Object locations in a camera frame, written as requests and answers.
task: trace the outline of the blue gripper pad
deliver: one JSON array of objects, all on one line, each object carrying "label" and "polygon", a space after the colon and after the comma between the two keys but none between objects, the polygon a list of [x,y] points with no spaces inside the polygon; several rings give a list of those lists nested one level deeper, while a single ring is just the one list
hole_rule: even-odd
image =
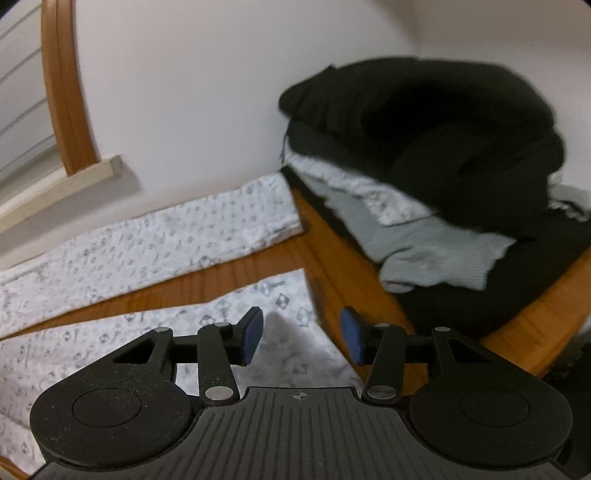
[{"label": "blue gripper pad", "polygon": [[340,331],[343,334],[349,355],[356,365],[362,365],[365,346],[361,338],[361,327],[348,309],[340,311]]},{"label": "blue gripper pad", "polygon": [[264,317],[260,308],[256,309],[250,322],[244,328],[244,337],[242,341],[242,359],[245,365],[252,362],[252,357],[255,355],[256,347],[262,337],[262,330],[264,324]]}]

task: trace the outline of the wooden rail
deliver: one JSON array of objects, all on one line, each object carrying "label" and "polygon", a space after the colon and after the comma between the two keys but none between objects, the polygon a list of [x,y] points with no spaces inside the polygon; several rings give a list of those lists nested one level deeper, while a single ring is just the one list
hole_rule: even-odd
[{"label": "wooden rail", "polygon": [[99,161],[86,115],[76,54],[74,0],[43,0],[41,54],[51,123],[69,176]]}]

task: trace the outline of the gray towel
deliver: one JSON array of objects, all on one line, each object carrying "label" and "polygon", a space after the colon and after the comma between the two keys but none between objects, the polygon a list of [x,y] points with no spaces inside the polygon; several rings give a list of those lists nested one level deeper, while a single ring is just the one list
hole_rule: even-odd
[{"label": "gray towel", "polygon": [[383,262],[384,288],[403,293],[414,285],[439,283],[484,290],[495,262],[515,240],[498,233],[476,233],[437,216],[402,225],[381,226],[363,200],[298,174],[334,211],[373,262]]}]

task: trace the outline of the black ribbed plate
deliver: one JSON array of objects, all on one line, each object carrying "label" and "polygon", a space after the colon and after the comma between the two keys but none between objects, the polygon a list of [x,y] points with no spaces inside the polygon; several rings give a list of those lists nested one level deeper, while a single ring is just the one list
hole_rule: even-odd
[{"label": "black ribbed plate", "polygon": [[487,472],[435,455],[400,414],[361,403],[350,388],[250,388],[231,406],[206,409],[165,455],[109,472],[57,463],[36,480],[567,480],[551,463]]}]

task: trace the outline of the white wall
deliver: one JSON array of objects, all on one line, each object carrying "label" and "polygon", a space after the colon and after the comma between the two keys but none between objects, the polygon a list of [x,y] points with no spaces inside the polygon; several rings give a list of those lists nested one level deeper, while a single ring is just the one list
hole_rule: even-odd
[{"label": "white wall", "polygon": [[126,171],[0,235],[0,267],[277,170],[280,93],[330,63],[416,53],[413,15],[411,0],[77,2],[93,134]]},{"label": "white wall", "polygon": [[502,63],[554,106],[564,182],[591,190],[591,8],[582,0],[416,0],[423,56]]}]

